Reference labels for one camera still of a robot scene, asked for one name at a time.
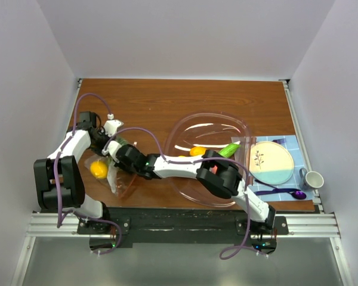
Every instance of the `blue placemat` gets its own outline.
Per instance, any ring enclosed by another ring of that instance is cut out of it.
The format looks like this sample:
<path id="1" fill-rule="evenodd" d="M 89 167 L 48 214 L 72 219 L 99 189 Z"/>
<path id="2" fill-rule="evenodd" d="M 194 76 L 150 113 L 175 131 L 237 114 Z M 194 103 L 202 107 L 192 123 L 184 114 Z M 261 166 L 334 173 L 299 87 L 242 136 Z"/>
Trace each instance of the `blue placemat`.
<path id="1" fill-rule="evenodd" d="M 295 135 L 285 135 L 285 136 L 260 136 L 257 137 L 257 142 L 261 141 L 272 141 L 275 139 L 285 139 L 284 143 L 281 145 L 284 146 L 289 153 L 291 153 L 294 161 L 294 171 L 293 176 L 286 181 L 284 184 L 275 185 L 277 188 L 296 188 L 298 189 L 298 184 L 300 183 L 300 169 L 305 167 L 303 155 L 300 150 L 300 146 L 298 146 L 297 138 Z M 249 186 L 249 188 L 253 192 L 257 191 L 271 191 L 272 188 L 269 186 L 261 185 L 254 181 L 254 184 Z M 307 197 L 305 200 L 312 200 L 314 198 L 313 191 L 306 191 L 305 192 Z M 260 195 L 260 199 L 263 201 L 297 201 L 292 195 L 290 194 L 270 194 L 270 195 Z"/>

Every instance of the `white enclosure wall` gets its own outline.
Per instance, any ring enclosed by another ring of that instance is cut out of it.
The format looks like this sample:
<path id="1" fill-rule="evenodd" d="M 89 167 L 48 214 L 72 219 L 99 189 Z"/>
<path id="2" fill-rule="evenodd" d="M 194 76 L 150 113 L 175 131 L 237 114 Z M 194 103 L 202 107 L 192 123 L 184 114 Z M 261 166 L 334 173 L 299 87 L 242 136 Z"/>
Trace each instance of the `white enclosure wall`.
<path id="1" fill-rule="evenodd" d="M 289 79 L 334 0 L 38 0 L 79 77 Z"/>
<path id="2" fill-rule="evenodd" d="M 35 0 L 0 0 L 0 285 L 36 202 L 33 162 L 62 140 L 75 80 Z"/>
<path id="3" fill-rule="evenodd" d="M 337 0 L 291 79 L 321 198 L 358 285 L 358 0 Z"/>

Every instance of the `gray floor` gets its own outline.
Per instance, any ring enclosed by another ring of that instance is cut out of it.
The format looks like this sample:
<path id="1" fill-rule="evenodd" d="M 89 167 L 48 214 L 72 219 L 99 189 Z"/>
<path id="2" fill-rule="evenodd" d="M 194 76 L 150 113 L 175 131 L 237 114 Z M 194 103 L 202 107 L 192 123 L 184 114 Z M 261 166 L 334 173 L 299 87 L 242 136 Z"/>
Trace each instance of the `gray floor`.
<path id="1" fill-rule="evenodd" d="M 329 239 L 283 238 L 266 259 L 222 244 L 136 244 L 98 258 L 88 238 L 37 238 L 24 285 L 342 285 Z"/>

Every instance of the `white mug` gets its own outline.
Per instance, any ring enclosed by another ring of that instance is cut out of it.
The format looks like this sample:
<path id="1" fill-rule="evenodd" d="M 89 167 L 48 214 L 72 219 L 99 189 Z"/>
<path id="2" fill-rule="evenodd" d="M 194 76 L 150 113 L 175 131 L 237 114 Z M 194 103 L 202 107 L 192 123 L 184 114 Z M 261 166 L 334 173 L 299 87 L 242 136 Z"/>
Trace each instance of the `white mug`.
<path id="1" fill-rule="evenodd" d="M 310 189 L 319 189 L 323 186 L 323 176 L 316 171 L 309 171 L 305 168 L 300 169 L 300 189 L 308 191 Z"/>

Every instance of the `green vegetable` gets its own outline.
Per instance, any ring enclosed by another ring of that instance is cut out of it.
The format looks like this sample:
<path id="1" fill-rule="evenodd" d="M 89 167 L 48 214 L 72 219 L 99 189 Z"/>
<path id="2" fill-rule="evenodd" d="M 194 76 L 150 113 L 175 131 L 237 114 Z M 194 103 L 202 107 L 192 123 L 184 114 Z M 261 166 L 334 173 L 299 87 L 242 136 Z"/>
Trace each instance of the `green vegetable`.
<path id="1" fill-rule="evenodd" d="M 123 146 L 123 145 L 126 145 L 126 144 L 129 144 L 129 142 L 127 142 L 126 139 L 124 139 L 124 138 L 122 138 L 122 137 L 120 137 L 120 136 L 117 136 L 117 138 L 115 138 L 115 141 L 118 142 L 118 143 L 120 143 L 122 146 Z"/>
<path id="2" fill-rule="evenodd" d="M 235 143 L 231 143 L 228 146 L 224 147 L 223 149 L 220 150 L 219 154 L 222 155 L 224 158 L 229 158 L 231 157 L 236 151 L 237 149 L 240 148 L 239 144 L 235 144 Z"/>

